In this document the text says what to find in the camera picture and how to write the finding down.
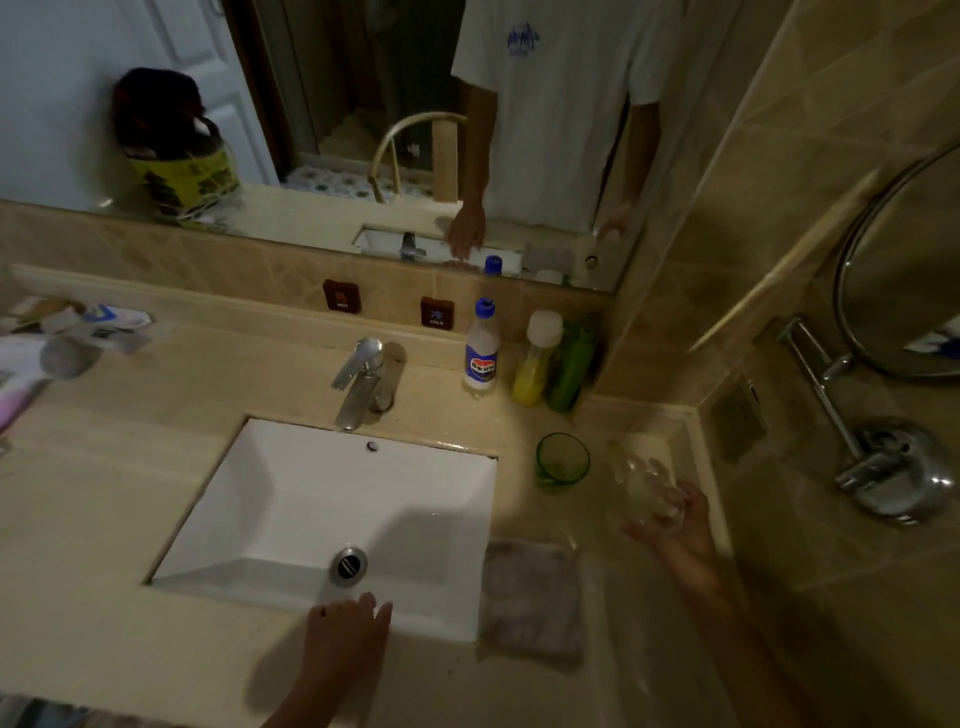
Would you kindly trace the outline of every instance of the electrical outlet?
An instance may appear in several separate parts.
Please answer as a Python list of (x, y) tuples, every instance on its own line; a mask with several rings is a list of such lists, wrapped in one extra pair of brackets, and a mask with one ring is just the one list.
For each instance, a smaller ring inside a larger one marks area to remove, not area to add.
[(760, 410), (759, 398), (749, 379), (740, 379), (730, 392), (710, 409), (710, 416), (720, 440), (723, 459), (735, 463), (769, 428)]

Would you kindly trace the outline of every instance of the gray towel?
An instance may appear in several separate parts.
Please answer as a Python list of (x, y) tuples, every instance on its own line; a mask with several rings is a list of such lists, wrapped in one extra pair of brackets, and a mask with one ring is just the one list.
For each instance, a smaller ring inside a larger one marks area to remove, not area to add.
[(582, 662), (574, 551), (520, 539), (491, 540), (484, 560), (480, 641), (512, 654)]

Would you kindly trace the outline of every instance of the white cap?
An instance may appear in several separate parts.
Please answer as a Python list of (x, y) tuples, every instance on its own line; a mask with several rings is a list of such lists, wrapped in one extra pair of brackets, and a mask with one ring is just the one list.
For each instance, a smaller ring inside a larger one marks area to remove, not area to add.
[(534, 311), (527, 326), (527, 339), (541, 349), (553, 349), (564, 338), (564, 317), (556, 311)]

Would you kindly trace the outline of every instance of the white bottle with blue cap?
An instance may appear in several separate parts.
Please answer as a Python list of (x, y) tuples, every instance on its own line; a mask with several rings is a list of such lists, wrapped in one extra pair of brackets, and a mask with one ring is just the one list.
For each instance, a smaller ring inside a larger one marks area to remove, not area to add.
[(473, 394), (493, 391), (496, 384), (496, 353), (500, 349), (500, 322), (493, 299), (480, 299), (476, 318), (467, 333), (467, 362), (464, 386)]

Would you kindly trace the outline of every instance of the chrome faucet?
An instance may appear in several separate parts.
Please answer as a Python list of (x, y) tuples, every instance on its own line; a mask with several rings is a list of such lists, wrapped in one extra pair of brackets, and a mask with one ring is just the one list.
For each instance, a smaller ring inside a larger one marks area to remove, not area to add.
[(425, 255), (426, 250), (417, 247), (417, 237), (412, 232), (405, 232), (400, 243), (400, 260), (404, 263), (416, 263)]
[(383, 342), (360, 339), (343, 369), (333, 379), (332, 386), (338, 392), (347, 389), (353, 380), (353, 386), (333, 422), (337, 429), (352, 432), (363, 423), (368, 410), (386, 412), (394, 405), (394, 392), (387, 385), (385, 374)]

